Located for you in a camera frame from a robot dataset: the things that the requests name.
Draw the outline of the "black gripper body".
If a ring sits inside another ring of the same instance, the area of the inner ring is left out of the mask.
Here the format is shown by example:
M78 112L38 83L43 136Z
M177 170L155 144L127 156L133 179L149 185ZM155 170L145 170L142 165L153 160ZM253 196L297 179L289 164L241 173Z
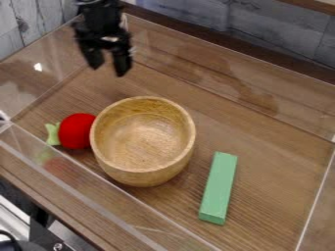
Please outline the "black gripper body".
M122 26L121 0L75 0L83 19L74 24L75 38L86 53L97 50L129 52L131 35Z

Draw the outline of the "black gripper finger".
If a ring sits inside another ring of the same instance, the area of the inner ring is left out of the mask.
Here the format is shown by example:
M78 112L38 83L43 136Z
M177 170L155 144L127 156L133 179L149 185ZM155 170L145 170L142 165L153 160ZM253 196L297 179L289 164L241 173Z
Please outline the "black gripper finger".
M118 76L125 76L133 68L133 56L127 47L113 51L114 68Z
M83 54L85 54L90 67L94 70L97 70L105 63L102 49L99 47L93 47L90 45L86 45L83 47Z

